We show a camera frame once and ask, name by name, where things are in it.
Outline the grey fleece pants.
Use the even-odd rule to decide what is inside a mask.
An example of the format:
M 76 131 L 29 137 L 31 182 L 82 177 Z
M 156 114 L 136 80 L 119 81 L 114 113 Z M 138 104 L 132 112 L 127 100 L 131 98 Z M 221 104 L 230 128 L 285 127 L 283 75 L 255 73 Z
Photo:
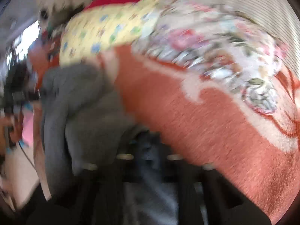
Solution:
M 41 139 L 51 194 L 83 170 L 111 164 L 145 127 L 124 110 L 107 74 L 87 64 L 48 70 L 42 82 Z

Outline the floral print pillow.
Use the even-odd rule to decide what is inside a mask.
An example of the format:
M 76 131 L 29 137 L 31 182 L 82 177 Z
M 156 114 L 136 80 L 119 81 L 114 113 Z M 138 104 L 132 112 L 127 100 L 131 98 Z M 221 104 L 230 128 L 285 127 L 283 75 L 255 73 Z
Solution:
M 156 11 L 153 30 L 132 44 L 134 52 L 219 81 L 259 113 L 276 111 L 272 78 L 286 52 L 280 39 L 223 4 L 161 0 Z

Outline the yellow cartoon print pillow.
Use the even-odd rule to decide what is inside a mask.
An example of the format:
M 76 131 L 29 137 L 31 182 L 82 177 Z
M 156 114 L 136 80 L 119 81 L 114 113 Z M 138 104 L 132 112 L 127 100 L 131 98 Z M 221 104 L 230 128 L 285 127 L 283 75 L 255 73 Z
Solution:
M 75 15 L 61 36 L 59 65 L 66 67 L 110 47 L 149 36 L 160 17 L 160 1 L 105 5 Z

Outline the orange and white blanket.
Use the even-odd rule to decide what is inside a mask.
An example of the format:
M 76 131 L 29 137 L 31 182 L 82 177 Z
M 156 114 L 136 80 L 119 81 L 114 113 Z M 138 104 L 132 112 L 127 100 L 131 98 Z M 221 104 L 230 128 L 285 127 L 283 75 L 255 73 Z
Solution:
M 49 52 L 50 47 L 40 43 L 34 43 L 28 52 L 41 97 L 45 73 L 60 68 L 58 59 L 49 61 Z M 78 64 L 105 72 L 121 96 L 125 112 L 145 127 L 119 146 L 109 164 L 118 155 L 134 157 L 132 178 L 124 183 L 133 224 L 179 224 L 177 188 L 165 178 L 164 164 L 171 154 L 195 166 L 213 165 L 271 224 L 294 224 L 293 216 L 299 211 L 290 212 L 289 207 L 299 193 L 299 80 L 288 69 L 272 79 L 279 92 L 279 107 L 274 115 L 265 115 L 221 84 L 132 53 L 129 46 L 118 46 L 73 65 Z M 34 113 L 34 145 L 40 148 L 34 161 L 48 185 L 42 116 L 41 106 Z

